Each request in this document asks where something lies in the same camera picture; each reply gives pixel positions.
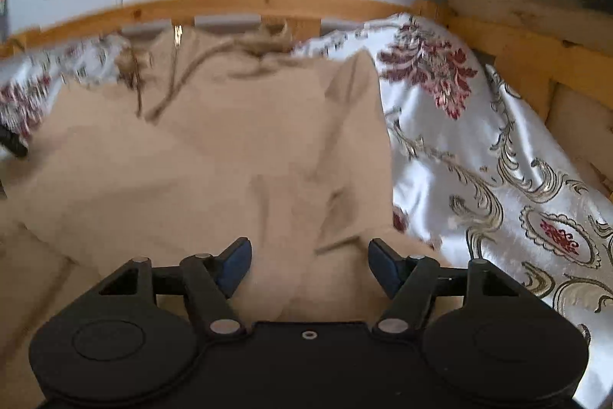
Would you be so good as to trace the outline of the beige hooded sweatshirt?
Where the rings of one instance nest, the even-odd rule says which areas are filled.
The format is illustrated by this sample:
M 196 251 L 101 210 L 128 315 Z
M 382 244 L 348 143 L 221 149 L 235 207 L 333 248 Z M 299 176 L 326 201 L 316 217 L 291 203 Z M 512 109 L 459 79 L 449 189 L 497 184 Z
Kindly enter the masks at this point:
M 25 160 L 1 164 L 1 404 L 41 392 L 27 348 L 54 312 L 130 258 L 178 264 L 254 247 L 233 304 L 246 321 L 371 321 L 374 238 L 431 255 L 393 224 L 392 154 L 367 51 L 294 57 L 286 35 L 165 30 L 111 50 L 137 83 L 102 79 L 108 41 L 65 49 Z

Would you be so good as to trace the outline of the white floral satin bedspread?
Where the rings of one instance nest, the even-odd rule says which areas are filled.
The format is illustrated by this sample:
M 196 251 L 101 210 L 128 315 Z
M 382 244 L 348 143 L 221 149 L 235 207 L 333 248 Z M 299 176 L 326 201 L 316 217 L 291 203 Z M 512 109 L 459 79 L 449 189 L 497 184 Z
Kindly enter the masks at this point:
M 191 27 L 175 27 L 175 35 Z M 136 66 L 113 66 L 111 50 L 144 44 L 118 35 L 71 41 L 2 63 L 1 120 L 30 151 L 51 113 L 59 77 L 74 69 L 65 49 L 108 41 L 104 82 L 137 83 Z M 575 396 L 586 408 L 612 403 L 612 206 L 588 186 L 527 103 L 445 28 L 391 16 L 353 31 L 293 44 L 294 57 L 341 60 L 367 51 L 378 74 L 392 154 L 393 224 L 431 246 L 445 267 L 491 261 L 584 336 L 589 362 Z

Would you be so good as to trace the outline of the wooden bed frame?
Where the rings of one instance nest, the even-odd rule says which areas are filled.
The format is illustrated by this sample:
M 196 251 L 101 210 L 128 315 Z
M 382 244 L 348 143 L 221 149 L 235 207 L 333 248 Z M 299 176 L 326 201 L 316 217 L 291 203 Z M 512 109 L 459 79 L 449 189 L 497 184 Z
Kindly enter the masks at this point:
M 55 24 L 31 26 L 1 46 L 2 57 L 71 38 L 162 20 L 191 26 L 199 16 L 258 16 L 284 23 L 298 41 L 327 20 L 366 22 L 408 11 L 449 29 L 493 63 L 546 123 L 598 190 L 612 192 L 612 18 L 535 0 L 149 0 Z

